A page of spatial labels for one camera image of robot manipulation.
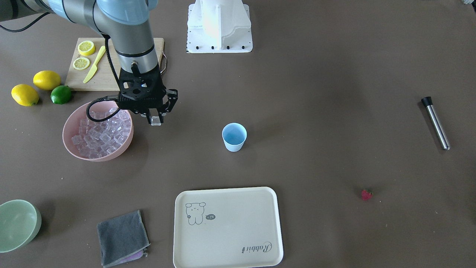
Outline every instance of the yellow knife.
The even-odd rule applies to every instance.
[[[106,47],[102,46],[99,49],[98,55],[96,56],[96,59],[94,60],[94,63],[91,66],[91,69],[89,70],[88,75],[86,75],[86,78],[84,79],[83,83],[87,83],[91,78],[94,76],[96,71],[98,70],[98,62],[102,58],[102,55],[104,55],[104,52],[106,51]]]

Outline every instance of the mint green bowl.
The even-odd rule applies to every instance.
[[[11,200],[0,205],[0,253],[28,244],[40,226],[40,212],[30,202]]]

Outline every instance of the lime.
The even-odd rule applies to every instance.
[[[89,63],[90,61],[88,58],[80,57],[73,61],[73,68],[81,71],[88,68]]]
[[[51,92],[51,101],[54,104],[65,104],[71,99],[71,89],[68,86],[57,86]]]
[[[94,43],[92,41],[86,40],[78,45],[78,52],[83,56],[92,55],[96,51]]]
[[[20,105],[32,106],[38,103],[40,96],[30,85],[19,84],[11,89],[11,96]]]
[[[33,84],[39,89],[53,90],[61,84],[61,76],[53,71],[40,71],[33,77]]]

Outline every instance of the black cap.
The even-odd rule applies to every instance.
[[[424,105],[425,107],[427,107],[427,106],[429,106],[429,105],[433,105],[433,102],[431,101],[431,97],[430,97],[430,96],[421,99],[421,102],[423,102],[423,105]]]

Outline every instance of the wooden cutting board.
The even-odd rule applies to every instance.
[[[82,56],[78,52],[79,43],[90,40],[94,43],[96,51],[90,56]],[[155,50],[159,58],[159,64],[162,60],[162,52],[164,51],[164,39],[163,38],[154,38]],[[104,38],[78,38],[76,47],[74,48],[73,57],[71,59],[71,64],[69,65],[68,75],[66,76],[65,85],[69,86],[72,90],[75,91],[117,91],[118,86],[114,75],[112,74],[111,68],[109,67],[108,57],[106,53],[102,56],[101,60],[98,63],[98,70],[96,74],[89,80],[87,83],[83,83],[84,78],[89,72],[89,68],[78,71],[73,68],[73,61],[79,57],[86,57],[91,61],[91,65],[98,55],[99,48],[104,45]],[[117,75],[119,76],[120,72],[120,63],[119,58],[114,50],[114,45],[112,41],[109,40],[109,52],[111,54],[112,64],[116,70]]]

